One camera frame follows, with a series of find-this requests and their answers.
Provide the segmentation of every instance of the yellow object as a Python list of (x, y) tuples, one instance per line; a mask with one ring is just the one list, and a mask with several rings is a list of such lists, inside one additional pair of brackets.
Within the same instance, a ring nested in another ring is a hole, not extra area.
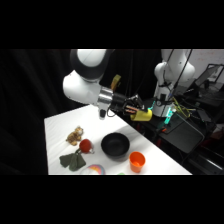
[(118, 86), (120, 80), (121, 80), (121, 76), (120, 76), (120, 75), (116, 75), (116, 76), (114, 77), (113, 82), (112, 82), (112, 84), (111, 84), (111, 89), (112, 89), (113, 91), (116, 91), (116, 88), (117, 88), (117, 86)]
[(138, 111), (135, 115), (131, 115), (132, 121), (150, 121), (152, 119), (152, 111), (148, 110), (148, 113), (144, 111)]
[(189, 118), (191, 116), (190, 112), (189, 112), (190, 109), (187, 109), (183, 106), (180, 106), (179, 103), (177, 102), (177, 100), (174, 97), (173, 97), (173, 100), (174, 100), (175, 108), (176, 108), (177, 112), (182, 113), (185, 117)]

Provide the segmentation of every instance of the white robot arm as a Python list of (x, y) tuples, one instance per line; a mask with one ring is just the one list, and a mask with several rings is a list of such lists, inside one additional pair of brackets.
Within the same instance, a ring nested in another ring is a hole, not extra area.
[(158, 117), (166, 117), (170, 105), (172, 104), (168, 102), (169, 96), (178, 79), (180, 78), (179, 83), (187, 82), (189, 79), (193, 78), (195, 74), (195, 68), (187, 62), (187, 57), (183, 49), (174, 49), (168, 61), (171, 51), (172, 49), (162, 49), (162, 58), (164, 62), (158, 64), (155, 68), (155, 76), (157, 77), (158, 83), (154, 95), (156, 103), (153, 107), (153, 114)]
[(113, 100), (113, 91), (99, 85), (113, 49), (73, 49), (74, 71), (64, 78), (64, 94), (71, 100), (99, 107), (100, 119)]
[[(64, 78), (64, 94), (76, 102), (97, 106), (102, 120), (105, 118), (108, 108), (122, 111), (124, 115), (136, 113), (136, 109), (148, 112), (138, 95), (127, 98), (99, 85), (113, 51), (114, 49), (73, 49), (70, 60), (74, 71)], [(175, 49), (167, 63), (170, 52), (171, 50), (162, 50), (162, 57), (165, 62), (160, 63), (155, 69), (158, 84), (155, 92), (156, 104), (153, 113), (159, 117), (161, 117), (162, 113), (163, 117), (166, 116), (169, 108), (167, 101), (170, 92), (173, 90), (174, 83), (178, 80), (187, 61), (184, 50)], [(187, 63), (180, 82), (192, 78), (194, 72), (194, 67)], [(164, 86), (164, 79), (169, 82), (169, 86)]]

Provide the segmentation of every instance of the black bowl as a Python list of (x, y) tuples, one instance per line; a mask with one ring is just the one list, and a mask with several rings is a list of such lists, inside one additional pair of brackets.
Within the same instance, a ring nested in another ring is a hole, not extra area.
[(112, 158), (119, 159), (126, 155), (130, 148), (128, 138), (120, 133), (113, 133), (107, 135), (101, 143), (104, 153)]

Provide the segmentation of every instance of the orange cup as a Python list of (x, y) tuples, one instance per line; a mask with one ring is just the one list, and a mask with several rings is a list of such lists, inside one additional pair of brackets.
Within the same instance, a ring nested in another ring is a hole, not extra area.
[(146, 162), (145, 157), (140, 152), (131, 153), (129, 161), (131, 164), (131, 170), (135, 173), (140, 173)]

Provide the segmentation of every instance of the black curtain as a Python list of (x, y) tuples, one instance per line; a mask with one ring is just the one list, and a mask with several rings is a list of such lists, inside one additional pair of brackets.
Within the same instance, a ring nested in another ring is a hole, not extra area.
[[(0, 174), (48, 174), (44, 119), (83, 106), (63, 93), (63, 78), (72, 71), (69, 54), (70, 49), (0, 50)], [(118, 92), (132, 95), (141, 86), (142, 99), (151, 98), (161, 61), (159, 49), (118, 49), (101, 84), (109, 87), (119, 74)]]

